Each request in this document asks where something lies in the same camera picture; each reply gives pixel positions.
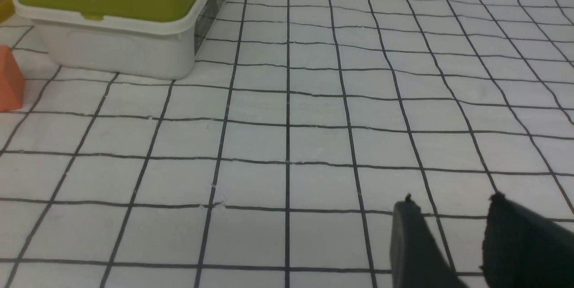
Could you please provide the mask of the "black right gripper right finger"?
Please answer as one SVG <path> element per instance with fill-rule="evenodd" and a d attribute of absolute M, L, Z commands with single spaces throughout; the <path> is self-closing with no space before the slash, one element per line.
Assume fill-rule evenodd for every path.
<path fill-rule="evenodd" d="M 482 243 L 491 288 L 571 288 L 574 235 L 497 192 L 491 196 Z"/>

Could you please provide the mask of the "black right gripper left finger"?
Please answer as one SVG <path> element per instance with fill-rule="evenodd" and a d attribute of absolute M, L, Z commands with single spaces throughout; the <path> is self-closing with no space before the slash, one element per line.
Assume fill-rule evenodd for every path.
<path fill-rule="evenodd" d="M 394 288 L 466 287 L 447 265 L 410 194 L 394 205 L 390 268 Z"/>

